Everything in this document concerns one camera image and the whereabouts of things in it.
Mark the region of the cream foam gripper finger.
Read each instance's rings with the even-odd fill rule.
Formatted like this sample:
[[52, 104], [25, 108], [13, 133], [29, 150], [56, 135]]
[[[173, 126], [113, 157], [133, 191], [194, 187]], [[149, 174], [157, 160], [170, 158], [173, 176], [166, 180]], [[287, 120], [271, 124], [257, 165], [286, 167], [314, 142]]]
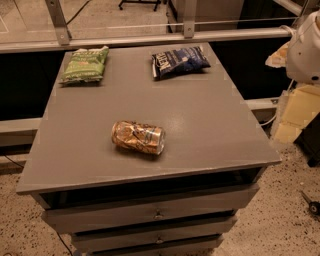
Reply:
[[320, 113], [320, 86], [300, 84], [289, 93], [281, 110], [273, 138], [282, 143], [293, 143]]
[[272, 68], [282, 68], [287, 65], [287, 51], [289, 43], [283, 44], [277, 51], [269, 55], [265, 64]]

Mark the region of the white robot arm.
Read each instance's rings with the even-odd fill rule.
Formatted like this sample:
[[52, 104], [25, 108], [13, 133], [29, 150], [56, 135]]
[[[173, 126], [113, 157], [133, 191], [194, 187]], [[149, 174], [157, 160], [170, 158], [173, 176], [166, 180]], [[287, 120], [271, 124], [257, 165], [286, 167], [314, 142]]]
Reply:
[[279, 102], [273, 137], [282, 143], [293, 143], [320, 113], [320, 10], [311, 13], [295, 32], [289, 31], [290, 41], [265, 61], [272, 68], [285, 67], [287, 76], [297, 83]]

